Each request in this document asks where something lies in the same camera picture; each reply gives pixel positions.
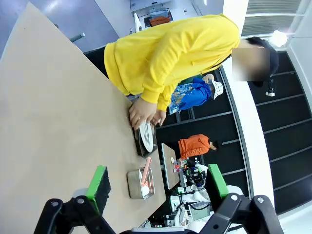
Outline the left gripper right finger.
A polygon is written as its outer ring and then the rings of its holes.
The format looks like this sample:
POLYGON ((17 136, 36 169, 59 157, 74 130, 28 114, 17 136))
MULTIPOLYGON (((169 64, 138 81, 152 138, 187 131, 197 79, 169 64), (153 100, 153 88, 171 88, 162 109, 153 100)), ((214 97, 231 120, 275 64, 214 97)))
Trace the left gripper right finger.
POLYGON ((248 234, 282 234, 278 216, 265 195, 248 199, 230 193, 216 164, 208 165, 205 189, 214 214, 200 231, 201 234, 225 234, 231 224, 242 225, 248 234))

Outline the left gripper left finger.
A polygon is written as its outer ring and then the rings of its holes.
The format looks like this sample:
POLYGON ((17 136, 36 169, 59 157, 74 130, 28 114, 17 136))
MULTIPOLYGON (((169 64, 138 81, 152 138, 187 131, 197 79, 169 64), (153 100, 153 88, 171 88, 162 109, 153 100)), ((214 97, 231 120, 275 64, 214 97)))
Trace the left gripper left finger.
POLYGON ((34 233, 70 234, 82 226, 90 234, 113 234, 102 216, 110 191, 107 167, 97 166, 85 194, 67 202, 52 198, 45 203, 34 233))

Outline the person's right hand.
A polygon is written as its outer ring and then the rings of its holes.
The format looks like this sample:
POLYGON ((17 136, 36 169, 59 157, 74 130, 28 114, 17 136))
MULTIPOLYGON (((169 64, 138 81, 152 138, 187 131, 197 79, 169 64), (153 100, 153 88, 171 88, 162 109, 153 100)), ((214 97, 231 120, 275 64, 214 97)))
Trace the person's right hand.
POLYGON ((150 103, 139 97, 129 109, 131 126, 137 130, 145 121, 151 121, 156 113, 156 103, 150 103))

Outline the person's left hand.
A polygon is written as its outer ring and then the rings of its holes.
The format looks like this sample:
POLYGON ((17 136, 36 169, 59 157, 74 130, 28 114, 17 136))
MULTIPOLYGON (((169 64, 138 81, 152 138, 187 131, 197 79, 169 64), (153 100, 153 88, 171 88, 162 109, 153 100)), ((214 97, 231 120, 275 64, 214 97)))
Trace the person's left hand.
POLYGON ((152 123, 155 126, 156 125, 162 126, 165 118, 166 118, 166 111, 157 109, 156 113, 154 114, 152 118, 152 123))

